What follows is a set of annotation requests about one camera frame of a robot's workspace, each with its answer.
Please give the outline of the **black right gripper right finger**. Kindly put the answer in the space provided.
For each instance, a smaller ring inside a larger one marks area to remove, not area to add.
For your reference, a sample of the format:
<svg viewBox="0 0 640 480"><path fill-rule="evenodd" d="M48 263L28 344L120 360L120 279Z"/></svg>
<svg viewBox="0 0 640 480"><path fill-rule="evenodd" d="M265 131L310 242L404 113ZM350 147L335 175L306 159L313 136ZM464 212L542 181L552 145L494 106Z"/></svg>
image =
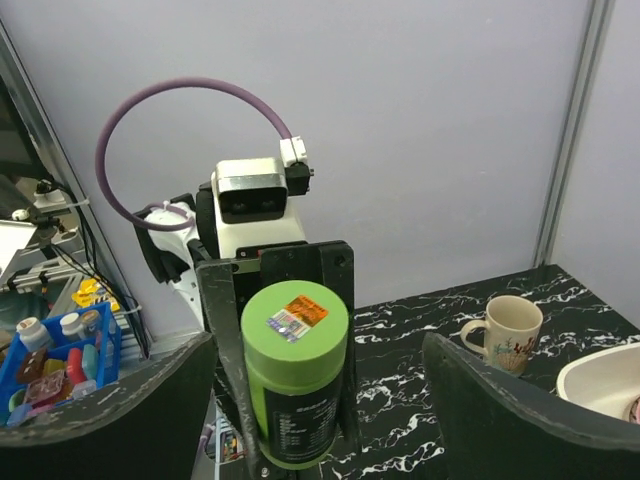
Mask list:
<svg viewBox="0 0 640 480"><path fill-rule="evenodd" d="M636 479L638 427L495 369L440 334L422 357L451 479Z"/></svg>

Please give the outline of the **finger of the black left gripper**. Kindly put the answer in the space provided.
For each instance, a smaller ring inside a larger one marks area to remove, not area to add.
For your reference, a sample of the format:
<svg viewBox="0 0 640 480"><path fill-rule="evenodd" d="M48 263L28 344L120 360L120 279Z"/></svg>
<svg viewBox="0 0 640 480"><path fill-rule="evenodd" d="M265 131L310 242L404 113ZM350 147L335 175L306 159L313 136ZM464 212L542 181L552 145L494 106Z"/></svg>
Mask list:
<svg viewBox="0 0 640 480"><path fill-rule="evenodd" d="M242 437L249 477L259 479L263 456L244 361L231 263L205 261L196 267L196 276L205 325L217 350L213 384L216 403L229 425Z"/></svg>
<svg viewBox="0 0 640 480"><path fill-rule="evenodd" d="M265 286L286 280L315 282L337 294L346 306L348 332L337 416L346 445L358 450L360 425L356 399L358 378L353 249L342 240L270 247L260 255L260 278Z"/></svg>

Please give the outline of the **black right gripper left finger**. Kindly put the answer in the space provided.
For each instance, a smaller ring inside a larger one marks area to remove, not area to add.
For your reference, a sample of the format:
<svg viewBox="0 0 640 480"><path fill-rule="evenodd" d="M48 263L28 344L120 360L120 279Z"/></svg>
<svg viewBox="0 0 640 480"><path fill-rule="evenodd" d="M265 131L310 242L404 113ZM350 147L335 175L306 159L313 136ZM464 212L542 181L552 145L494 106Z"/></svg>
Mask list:
<svg viewBox="0 0 640 480"><path fill-rule="evenodd" d="M169 356L1 432L4 479L188 479L216 364L200 333Z"/></svg>

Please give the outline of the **green bottle cap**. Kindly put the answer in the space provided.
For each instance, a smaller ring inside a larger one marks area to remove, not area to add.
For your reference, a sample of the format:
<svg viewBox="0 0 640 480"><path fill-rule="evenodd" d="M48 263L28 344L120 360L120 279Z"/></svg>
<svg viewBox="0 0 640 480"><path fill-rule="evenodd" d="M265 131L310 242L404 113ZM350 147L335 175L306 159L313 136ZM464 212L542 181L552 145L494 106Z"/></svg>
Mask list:
<svg viewBox="0 0 640 480"><path fill-rule="evenodd" d="M323 285L270 285L248 301L241 316L247 368L278 385L313 384L342 369L348 319L340 297Z"/></svg>

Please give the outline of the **green pill bottle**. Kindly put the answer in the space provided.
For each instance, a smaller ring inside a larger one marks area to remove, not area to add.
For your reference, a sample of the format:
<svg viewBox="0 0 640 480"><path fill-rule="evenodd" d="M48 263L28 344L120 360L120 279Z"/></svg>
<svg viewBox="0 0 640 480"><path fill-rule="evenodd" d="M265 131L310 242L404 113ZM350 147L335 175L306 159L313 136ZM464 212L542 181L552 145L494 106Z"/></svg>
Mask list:
<svg viewBox="0 0 640 480"><path fill-rule="evenodd" d="M342 377L337 369L313 384L286 386L248 369L259 447L272 463L302 470L328 454L337 431Z"/></svg>

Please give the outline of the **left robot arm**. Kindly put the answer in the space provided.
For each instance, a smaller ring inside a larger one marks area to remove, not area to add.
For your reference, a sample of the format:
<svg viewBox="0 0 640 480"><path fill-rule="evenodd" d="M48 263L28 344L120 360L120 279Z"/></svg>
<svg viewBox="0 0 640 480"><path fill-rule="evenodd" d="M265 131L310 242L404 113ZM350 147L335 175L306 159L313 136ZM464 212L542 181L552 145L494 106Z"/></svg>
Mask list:
<svg viewBox="0 0 640 480"><path fill-rule="evenodd" d="M212 336L212 392L252 476L315 469L337 438L361 450L347 243L309 242L282 188L204 188L146 207L135 231Z"/></svg>

